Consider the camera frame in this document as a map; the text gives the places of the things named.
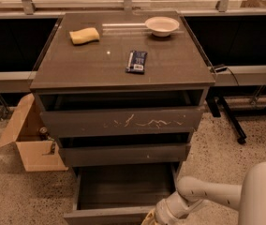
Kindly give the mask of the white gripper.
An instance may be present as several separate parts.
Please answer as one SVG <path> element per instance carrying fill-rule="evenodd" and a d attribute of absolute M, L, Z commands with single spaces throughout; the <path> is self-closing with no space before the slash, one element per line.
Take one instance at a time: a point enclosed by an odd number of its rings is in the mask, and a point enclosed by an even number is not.
<path fill-rule="evenodd" d="M 141 225 L 177 225 L 190 213 L 201 207 L 202 200 L 190 202 L 181 197 L 178 192 L 172 193 L 167 199 L 162 199 L 145 217 Z"/>

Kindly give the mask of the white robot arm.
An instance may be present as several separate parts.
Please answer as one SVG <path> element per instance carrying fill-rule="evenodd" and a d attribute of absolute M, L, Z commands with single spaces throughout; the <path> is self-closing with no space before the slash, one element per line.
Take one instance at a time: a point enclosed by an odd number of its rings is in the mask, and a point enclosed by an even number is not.
<path fill-rule="evenodd" d="M 199 210 L 207 201 L 237 211 L 238 225 L 266 225 L 266 162 L 252 167 L 240 185 L 182 177 L 176 191 L 161 200 L 141 225 L 179 225 L 183 217 Z"/>

